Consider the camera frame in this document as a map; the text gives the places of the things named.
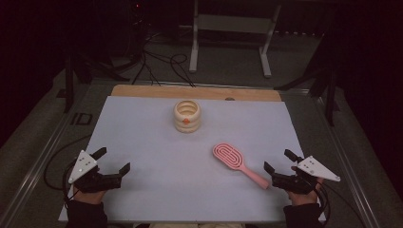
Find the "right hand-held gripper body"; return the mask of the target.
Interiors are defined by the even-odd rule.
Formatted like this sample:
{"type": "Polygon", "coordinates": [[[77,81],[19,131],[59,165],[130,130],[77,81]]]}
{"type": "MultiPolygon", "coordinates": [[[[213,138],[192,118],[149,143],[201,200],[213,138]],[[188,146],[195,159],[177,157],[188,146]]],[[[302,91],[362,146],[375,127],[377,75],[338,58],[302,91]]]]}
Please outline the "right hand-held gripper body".
{"type": "Polygon", "coordinates": [[[275,173],[272,177],[272,185],[296,194],[309,194],[316,189],[317,179],[322,178],[329,181],[341,181],[336,175],[313,156],[304,158],[297,163],[295,175],[283,175],[275,173]]]}

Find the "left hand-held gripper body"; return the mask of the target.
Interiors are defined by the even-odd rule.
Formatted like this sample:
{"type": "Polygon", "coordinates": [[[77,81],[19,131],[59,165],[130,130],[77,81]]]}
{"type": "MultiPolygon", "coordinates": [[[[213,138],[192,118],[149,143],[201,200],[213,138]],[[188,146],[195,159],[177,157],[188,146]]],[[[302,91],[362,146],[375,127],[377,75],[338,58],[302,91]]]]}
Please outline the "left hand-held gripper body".
{"type": "Polygon", "coordinates": [[[82,150],[75,161],[68,182],[83,193],[96,193],[120,188],[122,177],[118,174],[103,175],[99,172],[98,160],[82,150]]]}

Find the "pink hairbrush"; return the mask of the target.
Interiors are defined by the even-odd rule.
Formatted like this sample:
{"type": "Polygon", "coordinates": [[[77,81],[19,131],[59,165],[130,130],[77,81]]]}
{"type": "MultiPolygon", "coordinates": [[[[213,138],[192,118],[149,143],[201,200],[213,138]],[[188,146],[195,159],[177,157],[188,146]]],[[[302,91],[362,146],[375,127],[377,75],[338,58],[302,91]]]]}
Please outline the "pink hairbrush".
{"type": "Polygon", "coordinates": [[[249,169],[244,162],[243,155],[239,150],[229,143],[219,143],[213,147],[213,155],[233,170],[241,171],[249,179],[254,181],[262,189],[267,189],[270,182],[249,169]]]}

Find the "cream ribbed holder cup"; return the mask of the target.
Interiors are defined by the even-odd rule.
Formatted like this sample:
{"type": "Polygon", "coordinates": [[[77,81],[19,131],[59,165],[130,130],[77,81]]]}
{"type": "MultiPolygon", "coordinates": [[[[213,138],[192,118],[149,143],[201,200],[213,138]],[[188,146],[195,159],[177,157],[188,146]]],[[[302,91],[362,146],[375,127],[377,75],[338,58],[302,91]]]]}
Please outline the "cream ribbed holder cup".
{"type": "Polygon", "coordinates": [[[182,133],[195,132],[202,122],[202,109],[196,101],[183,100],[173,108],[175,128],[182,133]]]}

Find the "person's left hand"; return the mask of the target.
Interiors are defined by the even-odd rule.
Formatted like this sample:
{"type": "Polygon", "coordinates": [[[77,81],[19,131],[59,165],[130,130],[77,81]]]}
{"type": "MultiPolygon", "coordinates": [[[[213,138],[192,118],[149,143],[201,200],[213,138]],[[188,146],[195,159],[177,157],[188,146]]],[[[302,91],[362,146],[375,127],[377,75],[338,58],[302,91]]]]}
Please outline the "person's left hand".
{"type": "Polygon", "coordinates": [[[104,195],[106,191],[96,192],[96,193],[83,193],[78,188],[74,187],[74,199],[83,203],[98,205],[103,202],[104,195]]]}

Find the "person's right hand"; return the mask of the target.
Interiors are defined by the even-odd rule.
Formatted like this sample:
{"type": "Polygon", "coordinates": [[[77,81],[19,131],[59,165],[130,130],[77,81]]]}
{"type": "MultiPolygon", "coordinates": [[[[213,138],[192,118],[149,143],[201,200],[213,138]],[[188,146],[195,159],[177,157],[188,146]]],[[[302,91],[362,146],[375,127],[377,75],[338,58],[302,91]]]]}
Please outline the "person's right hand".
{"type": "Polygon", "coordinates": [[[312,203],[317,203],[317,192],[319,191],[321,184],[323,183],[323,179],[318,178],[317,179],[317,185],[316,185],[316,190],[311,191],[309,194],[296,194],[291,191],[287,191],[289,200],[291,201],[293,206],[300,206],[300,205],[305,205],[305,204],[312,204],[312,203]]]}

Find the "white table mat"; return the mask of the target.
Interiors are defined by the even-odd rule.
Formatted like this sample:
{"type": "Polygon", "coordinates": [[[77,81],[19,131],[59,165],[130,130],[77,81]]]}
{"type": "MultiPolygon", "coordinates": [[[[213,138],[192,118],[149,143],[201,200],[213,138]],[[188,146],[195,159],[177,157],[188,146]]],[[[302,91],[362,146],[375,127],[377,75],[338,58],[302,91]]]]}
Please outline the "white table mat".
{"type": "Polygon", "coordinates": [[[174,126],[174,99],[108,97],[86,148],[107,152],[103,174],[125,164],[122,186],[107,192],[111,221],[277,222],[284,219],[287,194],[262,189],[213,155],[229,143],[246,166],[264,176],[263,165],[290,174],[287,149],[301,154],[296,131],[283,102],[201,100],[201,126],[190,134],[174,126]]]}

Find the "black stand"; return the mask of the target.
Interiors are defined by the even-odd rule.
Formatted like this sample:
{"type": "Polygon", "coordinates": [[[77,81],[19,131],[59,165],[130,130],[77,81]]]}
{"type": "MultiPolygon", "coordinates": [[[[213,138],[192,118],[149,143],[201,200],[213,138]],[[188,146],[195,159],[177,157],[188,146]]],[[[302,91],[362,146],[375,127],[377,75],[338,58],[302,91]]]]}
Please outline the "black stand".
{"type": "Polygon", "coordinates": [[[313,80],[308,94],[311,97],[325,95],[325,118],[330,126],[334,126],[334,110],[336,95],[336,57],[333,49],[332,33],[326,32],[320,39],[320,42],[309,61],[303,74],[295,80],[285,84],[275,86],[274,90],[287,91],[305,82],[313,80]]]}
{"type": "Polygon", "coordinates": [[[113,80],[127,82],[127,78],[118,75],[83,52],[68,52],[65,58],[65,88],[58,93],[59,98],[65,99],[65,113],[68,113],[74,104],[73,77],[77,76],[79,81],[84,84],[89,84],[92,81],[92,76],[87,67],[93,67],[113,80]]]}

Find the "wooden table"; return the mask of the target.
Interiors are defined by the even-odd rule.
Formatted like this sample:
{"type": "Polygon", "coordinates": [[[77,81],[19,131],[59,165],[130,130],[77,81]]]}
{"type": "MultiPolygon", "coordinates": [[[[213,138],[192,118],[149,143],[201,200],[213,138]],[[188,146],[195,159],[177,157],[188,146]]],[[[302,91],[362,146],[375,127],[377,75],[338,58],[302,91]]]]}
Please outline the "wooden table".
{"type": "Polygon", "coordinates": [[[277,91],[267,89],[231,88],[231,87],[190,87],[190,86],[154,86],[154,85],[116,85],[112,96],[176,98],[235,101],[280,102],[277,91]]]}

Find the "dark equipment rack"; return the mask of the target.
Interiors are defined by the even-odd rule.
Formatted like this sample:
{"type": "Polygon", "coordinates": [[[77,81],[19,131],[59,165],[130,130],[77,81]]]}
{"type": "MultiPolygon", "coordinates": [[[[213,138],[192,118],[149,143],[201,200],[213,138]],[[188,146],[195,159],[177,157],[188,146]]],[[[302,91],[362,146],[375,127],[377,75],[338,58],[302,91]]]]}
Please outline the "dark equipment rack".
{"type": "Polygon", "coordinates": [[[146,0],[113,0],[108,50],[113,57],[126,57],[136,63],[141,58],[147,33],[146,0]]]}

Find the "white metal stand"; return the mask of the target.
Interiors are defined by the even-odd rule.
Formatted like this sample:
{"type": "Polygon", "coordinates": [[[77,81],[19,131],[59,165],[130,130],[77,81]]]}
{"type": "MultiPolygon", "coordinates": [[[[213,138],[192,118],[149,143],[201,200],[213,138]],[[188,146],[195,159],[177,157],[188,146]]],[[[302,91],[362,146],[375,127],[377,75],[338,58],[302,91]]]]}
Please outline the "white metal stand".
{"type": "Polygon", "coordinates": [[[198,67],[199,56],[199,31],[214,30],[242,33],[265,34],[265,43],[259,48],[259,58],[265,78],[272,76],[268,60],[268,49],[275,32],[277,20],[281,10],[280,4],[275,4],[275,9],[270,18],[252,18],[199,13],[199,0],[194,0],[193,12],[193,43],[190,53],[189,72],[195,73],[198,67]]]}

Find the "metal floor rail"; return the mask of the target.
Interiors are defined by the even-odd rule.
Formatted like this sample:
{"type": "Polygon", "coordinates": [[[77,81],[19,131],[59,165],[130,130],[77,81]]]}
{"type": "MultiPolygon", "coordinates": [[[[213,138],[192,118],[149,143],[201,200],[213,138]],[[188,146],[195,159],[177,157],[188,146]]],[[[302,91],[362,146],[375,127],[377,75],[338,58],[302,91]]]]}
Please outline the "metal floor rail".
{"type": "Polygon", "coordinates": [[[363,222],[365,228],[380,228],[377,217],[374,214],[372,205],[366,196],[364,188],[362,187],[358,175],[355,173],[353,164],[347,156],[346,147],[342,144],[339,134],[336,129],[331,126],[330,122],[324,115],[325,103],[322,98],[313,98],[313,102],[316,106],[317,112],[320,115],[321,120],[324,122],[328,133],[333,142],[333,146],[336,149],[335,156],[337,158],[340,169],[342,170],[344,180],[348,184],[352,197],[355,201],[355,205],[359,212],[358,217],[363,222]]]}
{"type": "Polygon", "coordinates": [[[0,228],[10,228],[24,208],[87,90],[77,86],[65,111],[65,100],[56,96],[60,88],[54,87],[0,147],[0,228]]]}

